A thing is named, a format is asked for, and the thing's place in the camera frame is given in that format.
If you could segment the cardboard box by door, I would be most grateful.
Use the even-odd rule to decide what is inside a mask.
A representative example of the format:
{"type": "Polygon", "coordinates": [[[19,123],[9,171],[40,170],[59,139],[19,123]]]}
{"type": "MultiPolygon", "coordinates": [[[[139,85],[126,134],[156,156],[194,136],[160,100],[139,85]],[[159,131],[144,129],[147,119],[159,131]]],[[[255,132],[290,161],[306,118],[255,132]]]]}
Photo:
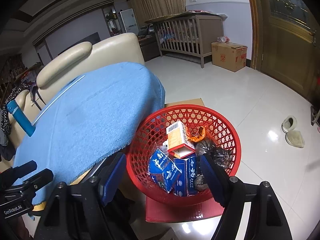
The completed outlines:
{"type": "Polygon", "coordinates": [[[237,72],[246,66],[247,46],[237,43],[213,42],[212,64],[232,72],[237,72]]]}

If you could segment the dark clothes on sofa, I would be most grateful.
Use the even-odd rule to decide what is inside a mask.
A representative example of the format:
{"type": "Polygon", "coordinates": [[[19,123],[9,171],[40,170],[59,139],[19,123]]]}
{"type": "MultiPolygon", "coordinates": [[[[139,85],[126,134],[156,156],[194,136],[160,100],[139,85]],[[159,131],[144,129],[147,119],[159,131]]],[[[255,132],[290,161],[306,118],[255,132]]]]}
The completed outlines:
{"type": "Polygon", "coordinates": [[[4,101],[3,106],[1,107],[1,160],[4,158],[6,161],[11,161],[13,156],[16,154],[16,150],[12,142],[8,139],[8,136],[11,133],[11,124],[9,120],[9,112],[7,109],[7,104],[14,100],[20,92],[30,90],[30,85],[22,83],[13,90],[9,96],[4,101]]]}

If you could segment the wooden baby crib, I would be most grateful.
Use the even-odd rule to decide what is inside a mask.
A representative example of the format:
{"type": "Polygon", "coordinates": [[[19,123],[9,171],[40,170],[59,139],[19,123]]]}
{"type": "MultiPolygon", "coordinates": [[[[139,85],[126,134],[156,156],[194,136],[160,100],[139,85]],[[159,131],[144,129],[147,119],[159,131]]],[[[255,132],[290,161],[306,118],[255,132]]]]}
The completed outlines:
{"type": "Polygon", "coordinates": [[[147,21],[153,25],[160,55],[164,52],[180,53],[200,59],[212,55],[211,44],[224,35],[226,15],[195,10],[181,14],[161,16],[147,21]]]}

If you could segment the blue table cloth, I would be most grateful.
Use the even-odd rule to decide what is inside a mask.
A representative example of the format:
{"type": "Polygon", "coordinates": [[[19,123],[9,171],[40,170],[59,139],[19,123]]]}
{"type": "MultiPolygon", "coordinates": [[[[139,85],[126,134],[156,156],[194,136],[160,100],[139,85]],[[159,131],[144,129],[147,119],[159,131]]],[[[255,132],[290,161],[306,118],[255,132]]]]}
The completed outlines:
{"type": "Polygon", "coordinates": [[[43,202],[57,183],[74,182],[102,159],[124,149],[139,124],[164,107],[165,89],[151,71],[141,82],[129,82],[120,76],[107,77],[106,70],[77,76],[85,75],[46,111],[33,135],[25,136],[17,148],[14,166],[33,160],[39,171],[53,172],[43,202]]]}

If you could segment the black plastic bag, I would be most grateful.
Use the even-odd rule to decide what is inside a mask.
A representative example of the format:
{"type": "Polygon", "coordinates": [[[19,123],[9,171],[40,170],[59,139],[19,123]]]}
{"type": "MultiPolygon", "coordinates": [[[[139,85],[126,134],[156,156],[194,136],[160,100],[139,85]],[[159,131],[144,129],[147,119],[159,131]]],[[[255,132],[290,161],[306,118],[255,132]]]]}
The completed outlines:
{"type": "Polygon", "coordinates": [[[197,191],[204,191],[208,189],[208,185],[204,179],[203,172],[200,167],[200,158],[203,154],[208,154],[216,163],[216,165],[225,170],[231,167],[233,155],[231,150],[225,150],[210,139],[203,139],[195,144],[196,153],[196,177],[194,179],[194,187],[197,191]]]}

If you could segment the torn blue foil wrapper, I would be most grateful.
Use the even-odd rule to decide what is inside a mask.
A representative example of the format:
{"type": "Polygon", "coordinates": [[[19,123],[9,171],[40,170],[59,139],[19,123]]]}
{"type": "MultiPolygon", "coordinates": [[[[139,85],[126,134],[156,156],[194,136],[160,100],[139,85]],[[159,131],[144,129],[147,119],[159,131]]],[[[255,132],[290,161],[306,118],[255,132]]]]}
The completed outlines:
{"type": "Polygon", "coordinates": [[[149,159],[148,174],[166,193],[170,193],[182,175],[181,170],[169,156],[166,146],[156,146],[149,159]]]}

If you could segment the red white medicine box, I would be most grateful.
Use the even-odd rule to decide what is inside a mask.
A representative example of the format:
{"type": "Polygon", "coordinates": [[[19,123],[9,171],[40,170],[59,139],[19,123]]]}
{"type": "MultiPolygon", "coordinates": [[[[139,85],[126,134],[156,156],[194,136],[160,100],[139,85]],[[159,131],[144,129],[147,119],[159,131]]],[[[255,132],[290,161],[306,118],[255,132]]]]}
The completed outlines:
{"type": "Polygon", "coordinates": [[[168,137],[168,152],[174,157],[184,159],[195,153],[192,142],[187,140],[185,125],[177,121],[166,128],[168,137]]]}

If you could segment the flat cardboard under basket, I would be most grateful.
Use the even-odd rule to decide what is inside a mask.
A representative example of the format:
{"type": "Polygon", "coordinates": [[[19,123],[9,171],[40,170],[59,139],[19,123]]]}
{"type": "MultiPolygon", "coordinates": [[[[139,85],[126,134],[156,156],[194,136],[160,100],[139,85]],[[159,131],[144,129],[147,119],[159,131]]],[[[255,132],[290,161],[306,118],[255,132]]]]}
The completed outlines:
{"type": "Polygon", "coordinates": [[[142,202],[142,207],[138,210],[148,223],[190,222],[216,217],[223,212],[223,208],[213,198],[192,206],[169,206],[159,203],[137,189],[127,172],[123,175],[120,190],[125,197],[142,202]]]}

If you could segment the cream leather sofa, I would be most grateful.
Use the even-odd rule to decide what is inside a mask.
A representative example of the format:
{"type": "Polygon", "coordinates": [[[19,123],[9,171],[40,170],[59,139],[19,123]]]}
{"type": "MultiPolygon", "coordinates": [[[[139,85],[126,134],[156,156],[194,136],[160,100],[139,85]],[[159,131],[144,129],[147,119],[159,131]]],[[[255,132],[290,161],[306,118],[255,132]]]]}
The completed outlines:
{"type": "Polygon", "coordinates": [[[29,88],[24,88],[15,97],[22,112],[33,122],[41,109],[67,83],[81,74],[106,67],[107,77],[124,77],[129,82],[146,79],[148,70],[140,49],[138,38],[133,33],[124,33],[102,40],[96,44],[81,42],[67,49],[50,61],[37,75],[38,95],[31,98],[29,88]]]}

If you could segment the teal thermos bottle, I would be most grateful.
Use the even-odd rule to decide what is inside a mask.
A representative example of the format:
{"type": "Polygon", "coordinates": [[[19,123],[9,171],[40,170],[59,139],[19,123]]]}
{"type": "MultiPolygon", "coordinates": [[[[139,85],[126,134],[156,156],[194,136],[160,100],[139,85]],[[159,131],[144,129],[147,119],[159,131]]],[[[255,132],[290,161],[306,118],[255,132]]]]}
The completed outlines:
{"type": "Polygon", "coordinates": [[[20,127],[25,131],[25,133],[31,137],[35,132],[35,126],[31,124],[26,115],[22,112],[19,105],[15,100],[11,100],[7,104],[7,109],[9,113],[14,117],[16,122],[20,125],[20,127]]]}

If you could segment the wooden door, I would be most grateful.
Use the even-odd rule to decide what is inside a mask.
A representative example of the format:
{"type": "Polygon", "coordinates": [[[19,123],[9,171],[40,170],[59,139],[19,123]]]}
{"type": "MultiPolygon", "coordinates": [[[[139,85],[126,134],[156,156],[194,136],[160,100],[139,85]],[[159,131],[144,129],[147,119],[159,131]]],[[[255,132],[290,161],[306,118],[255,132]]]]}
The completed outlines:
{"type": "Polygon", "coordinates": [[[249,0],[252,67],[319,103],[319,24],[302,0],[249,0]]]}

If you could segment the white thin rod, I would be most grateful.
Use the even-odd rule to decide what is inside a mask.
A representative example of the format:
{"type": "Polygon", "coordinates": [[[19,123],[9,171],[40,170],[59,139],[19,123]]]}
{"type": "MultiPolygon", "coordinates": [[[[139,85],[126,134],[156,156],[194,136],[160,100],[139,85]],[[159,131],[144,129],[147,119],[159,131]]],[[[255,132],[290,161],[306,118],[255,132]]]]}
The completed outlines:
{"type": "Polygon", "coordinates": [[[56,98],[44,110],[41,111],[41,113],[35,119],[35,121],[32,123],[32,125],[35,126],[37,124],[37,122],[40,120],[40,118],[46,113],[46,111],[48,111],[48,109],[50,109],[50,107],[52,107],[52,105],[54,103],[56,103],[57,100],[59,100],[59,98],[61,98],[67,91],[69,91],[74,85],[76,85],[84,77],[85,77],[85,75],[73,80],[69,85],[67,85],[67,87],[58,96],[56,96],[56,98]]]}

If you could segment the red plastic trash basket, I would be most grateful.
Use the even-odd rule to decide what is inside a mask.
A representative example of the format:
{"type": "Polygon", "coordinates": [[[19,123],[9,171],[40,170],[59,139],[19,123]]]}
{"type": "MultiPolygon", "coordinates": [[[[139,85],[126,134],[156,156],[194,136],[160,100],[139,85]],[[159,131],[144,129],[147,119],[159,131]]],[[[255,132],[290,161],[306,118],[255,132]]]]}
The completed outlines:
{"type": "Polygon", "coordinates": [[[199,105],[175,105],[149,115],[139,126],[127,154],[132,182],[147,197],[171,206],[189,206],[212,198],[197,190],[200,156],[234,176],[241,144],[233,125],[220,113],[199,105]]]}

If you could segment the blue toothpaste box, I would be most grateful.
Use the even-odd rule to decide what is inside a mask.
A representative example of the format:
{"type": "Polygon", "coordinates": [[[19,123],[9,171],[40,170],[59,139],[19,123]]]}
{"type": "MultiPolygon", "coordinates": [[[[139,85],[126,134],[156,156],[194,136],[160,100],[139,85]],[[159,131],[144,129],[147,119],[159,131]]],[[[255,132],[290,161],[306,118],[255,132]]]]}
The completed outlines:
{"type": "Polygon", "coordinates": [[[194,196],[197,194],[194,180],[197,176],[196,154],[193,153],[185,159],[174,159],[175,165],[182,172],[176,181],[174,195],[179,197],[194,196]]]}

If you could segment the white air conditioner unit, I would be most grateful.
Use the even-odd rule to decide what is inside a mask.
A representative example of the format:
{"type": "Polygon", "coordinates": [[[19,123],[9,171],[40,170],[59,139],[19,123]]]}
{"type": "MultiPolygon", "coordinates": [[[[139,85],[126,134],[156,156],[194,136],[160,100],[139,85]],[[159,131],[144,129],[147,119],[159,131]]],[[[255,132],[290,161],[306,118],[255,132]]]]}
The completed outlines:
{"type": "Polygon", "coordinates": [[[134,33],[134,34],[138,35],[139,27],[138,27],[133,9],[130,8],[127,10],[122,10],[120,12],[120,15],[121,15],[121,19],[123,21],[125,31],[127,33],[134,33]]]}

